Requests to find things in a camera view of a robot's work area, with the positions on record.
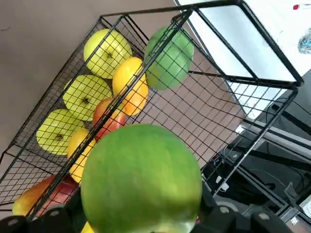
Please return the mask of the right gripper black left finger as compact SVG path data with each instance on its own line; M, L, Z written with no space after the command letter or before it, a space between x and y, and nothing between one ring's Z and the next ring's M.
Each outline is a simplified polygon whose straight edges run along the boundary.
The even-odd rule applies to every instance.
M9 216L0 221L2 233L80 233L86 224L81 195L74 194L62 207L55 207L35 220Z

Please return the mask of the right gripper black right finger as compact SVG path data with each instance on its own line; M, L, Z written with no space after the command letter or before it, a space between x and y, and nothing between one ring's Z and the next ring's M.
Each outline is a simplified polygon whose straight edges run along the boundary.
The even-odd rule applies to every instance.
M245 217L232 208L217 205L206 184L202 185L199 221L195 233L291 233L292 230L275 214L254 212Z

